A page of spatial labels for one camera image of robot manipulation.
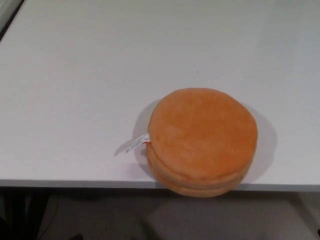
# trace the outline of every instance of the table top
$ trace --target table top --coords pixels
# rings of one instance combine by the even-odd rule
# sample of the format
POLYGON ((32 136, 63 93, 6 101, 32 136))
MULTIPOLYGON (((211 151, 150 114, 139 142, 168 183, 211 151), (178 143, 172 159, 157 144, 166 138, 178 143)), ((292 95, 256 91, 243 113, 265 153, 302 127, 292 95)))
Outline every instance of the table top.
POLYGON ((226 92, 258 125, 239 190, 320 191, 320 1, 28 0, 0 42, 0 186, 161 188, 159 99, 226 92))

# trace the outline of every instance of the care label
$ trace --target care label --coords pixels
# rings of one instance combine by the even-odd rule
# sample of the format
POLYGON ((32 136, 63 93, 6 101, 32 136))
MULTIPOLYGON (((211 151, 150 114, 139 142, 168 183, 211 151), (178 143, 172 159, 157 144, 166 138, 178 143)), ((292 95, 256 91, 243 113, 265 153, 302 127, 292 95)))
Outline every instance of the care label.
POLYGON ((141 144, 144 143, 149 143, 150 141, 150 135, 149 133, 142 135, 140 137, 138 137, 136 140, 134 140, 133 142, 130 143, 130 145, 123 151, 125 154, 127 154, 128 152, 130 152, 132 149, 140 146, 141 144))

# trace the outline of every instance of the round cushion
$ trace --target round cushion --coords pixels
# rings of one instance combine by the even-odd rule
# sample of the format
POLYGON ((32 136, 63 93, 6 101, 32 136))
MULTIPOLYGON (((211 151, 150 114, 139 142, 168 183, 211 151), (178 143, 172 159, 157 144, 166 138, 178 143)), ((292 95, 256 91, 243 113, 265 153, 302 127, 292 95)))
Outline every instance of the round cushion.
POLYGON ((191 190, 239 183, 258 139, 250 112, 226 93, 209 88, 185 88, 164 97, 152 113, 148 132, 148 161, 156 178, 191 190))

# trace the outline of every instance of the plush toy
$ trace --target plush toy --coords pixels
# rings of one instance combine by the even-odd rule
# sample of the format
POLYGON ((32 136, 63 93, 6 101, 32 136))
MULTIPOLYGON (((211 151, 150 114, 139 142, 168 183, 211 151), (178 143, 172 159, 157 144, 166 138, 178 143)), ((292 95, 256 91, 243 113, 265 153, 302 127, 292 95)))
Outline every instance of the plush toy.
POLYGON ((213 197, 234 189, 253 161, 258 139, 254 117, 218 90, 186 88, 154 109, 146 144, 152 174, 170 190, 213 197))

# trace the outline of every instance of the fabric tag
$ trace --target fabric tag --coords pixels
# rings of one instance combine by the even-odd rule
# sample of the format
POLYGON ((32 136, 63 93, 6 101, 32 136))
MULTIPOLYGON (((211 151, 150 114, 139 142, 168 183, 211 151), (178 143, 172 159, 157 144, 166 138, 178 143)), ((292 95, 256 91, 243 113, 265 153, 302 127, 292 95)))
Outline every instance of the fabric tag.
POLYGON ((144 143, 149 143, 150 141, 150 135, 149 133, 142 135, 140 137, 138 137, 136 140, 134 140, 133 142, 130 143, 130 145, 123 151, 125 154, 127 154, 128 152, 130 152, 132 149, 140 146, 141 144, 144 143))

